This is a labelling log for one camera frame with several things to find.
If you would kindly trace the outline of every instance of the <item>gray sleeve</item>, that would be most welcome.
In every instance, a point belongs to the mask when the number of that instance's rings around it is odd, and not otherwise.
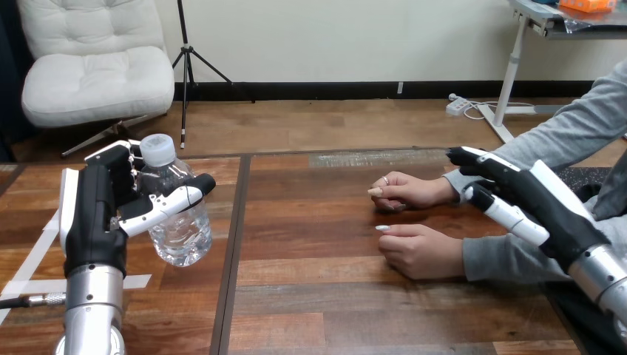
[[[542,160],[554,170],[578,163],[627,132],[627,60],[597,79],[582,98],[566,105],[553,118],[523,133],[494,153],[528,169]],[[444,175],[457,192],[476,177],[458,170]]]
[[[494,153],[523,169],[543,160],[552,169],[559,170],[586,159],[625,132],[627,61],[618,64],[611,74],[597,79],[581,99]],[[458,170],[446,174],[445,178],[458,192],[477,180],[461,175]],[[625,245],[619,231],[627,229],[626,216],[601,221],[599,226],[619,249]],[[464,240],[464,267],[468,280],[533,283],[568,279],[554,260],[513,235]]]
[[[596,199],[590,199],[586,208],[590,209]],[[619,257],[625,258],[627,215],[601,220],[597,226],[610,239]],[[464,239],[463,255],[464,271],[469,281],[490,279],[538,283],[570,280],[555,260],[513,234]]]

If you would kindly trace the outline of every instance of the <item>gray sweatshirt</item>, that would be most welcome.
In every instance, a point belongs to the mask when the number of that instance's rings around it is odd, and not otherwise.
[[[542,160],[558,171],[578,163],[627,132],[627,60],[595,81],[581,99],[573,101],[540,126],[518,136],[494,153],[528,169]],[[458,170],[445,178],[460,192],[478,180]],[[602,232],[621,257],[627,251],[627,152],[618,160],[598,196],[586,202]],[[568,280],[557,263],[512,234],[464,239],[464,267],[469,281],[496,279],[520,283]]]

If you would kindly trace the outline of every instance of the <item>human hand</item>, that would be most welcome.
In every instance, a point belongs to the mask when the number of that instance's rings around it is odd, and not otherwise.
[[[380,252],[391,266],[410,279],[464,276],[462,240],[420,224],[377,229],[383,229]]]
[[[388,211],[402,211],[406,203],[419,209],[453,202],[459,198],[449,181],[440,177],[436,180],[421,180],[402,172],[391,172],[382,177],[368,190],[374,204]]]

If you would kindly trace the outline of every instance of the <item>robotic hand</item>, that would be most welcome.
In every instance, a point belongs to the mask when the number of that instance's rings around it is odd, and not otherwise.
[[[22,297],[8,305],[65,301],[65,335],[57,355],[124,355],[126,241],[196,206],[216,183],[202,174],[167,195],[140,196],[135,184],[136,169],[143,166],[138,141],[118,141],[85,162],[81,171],[65,169],[61,181],[59,237],[66,255],[66,294]]]
[[[488,179],[471,183],[464,197],[555,259],[590,300],[614,318],[614,328],[627,345],[627,267],[568,186],[541,160],[523,170],[479,149],[457,147],[447,156],[462,174]]]

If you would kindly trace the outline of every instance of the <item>white bottle cap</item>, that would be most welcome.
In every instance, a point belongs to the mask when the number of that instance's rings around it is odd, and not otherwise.
[[[141,140],[139,149],[147,166],[164,166],[176,159],[174,141],[169,135],[149,135]]]

